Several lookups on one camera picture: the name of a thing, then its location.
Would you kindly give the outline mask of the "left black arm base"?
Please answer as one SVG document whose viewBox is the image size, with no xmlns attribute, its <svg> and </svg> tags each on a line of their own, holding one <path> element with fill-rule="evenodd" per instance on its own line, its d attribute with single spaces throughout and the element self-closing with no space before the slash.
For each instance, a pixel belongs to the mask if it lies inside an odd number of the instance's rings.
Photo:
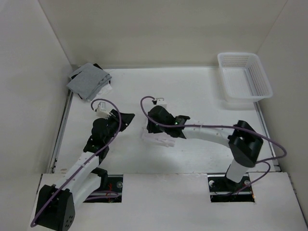
<svg viewBox="0 0 308 231">
<path fill-rule="evenodd" d="M 85 203 L 121 203 L 124 176 L 109 175 L 107 170 L 101 168 L 94 169 L 92 173 L 101 178 L 101 184 Z"/>
</svg>

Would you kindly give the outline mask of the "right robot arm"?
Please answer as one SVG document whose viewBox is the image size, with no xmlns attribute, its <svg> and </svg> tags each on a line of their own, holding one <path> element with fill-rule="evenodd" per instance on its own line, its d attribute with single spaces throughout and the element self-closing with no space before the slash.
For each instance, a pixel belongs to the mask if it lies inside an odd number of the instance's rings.
<svg viewBox="0 0 308 231">
<path fill-rule="evenodd" d="M 201 122 L 188 116 L 174 117 L 159 105 L 153 107 L 147 115 L 149 133 L 165 133 L 173 138 L 198 139 L 228 147 L 233 156 L 223 178 L 223 185 L 228 190 L 239 187 L 244 174 L 257 163 L 263 140 L 255 135 L 252 127 L 243 120 L 239 120 L 235 125 L 239 130 L 229 132 L 225 128 L 204 128 Z"/>
</svg>

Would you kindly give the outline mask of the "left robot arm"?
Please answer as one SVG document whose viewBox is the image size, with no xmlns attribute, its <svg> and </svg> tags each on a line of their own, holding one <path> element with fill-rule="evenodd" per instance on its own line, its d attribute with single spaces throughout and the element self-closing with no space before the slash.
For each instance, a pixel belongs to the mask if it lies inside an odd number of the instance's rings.
<svg viewBox="0 0 308 231">
<path fill-rule="evenodd" d="M 54 231 L 70 229 L 77 208 L 95 190 L 106 190 L 107 171 L 99 165 L 109 152 L 109 144 L 127 128 L 134 116 L 113 109 L 109 115 L 94 120 L 91 135 L 79 159 L 56 183 L 40 189 L 31 227 L 39 225 Z"/>
</svg>

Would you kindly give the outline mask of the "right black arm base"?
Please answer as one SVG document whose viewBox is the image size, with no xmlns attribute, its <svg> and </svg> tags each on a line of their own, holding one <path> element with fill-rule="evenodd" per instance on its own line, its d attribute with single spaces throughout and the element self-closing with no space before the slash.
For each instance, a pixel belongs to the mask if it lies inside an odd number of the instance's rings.
<svg viewBox="0 0 308 231">
<path fill-rule="evenodd" d="M 255 202 L 252 187 L 244 188 L 250 183 L 247 174 L 239 183 L 227 179 L 224 175 L 209 175 L 207 180 L 210 201 L 213 203 Z"/>
</svg>

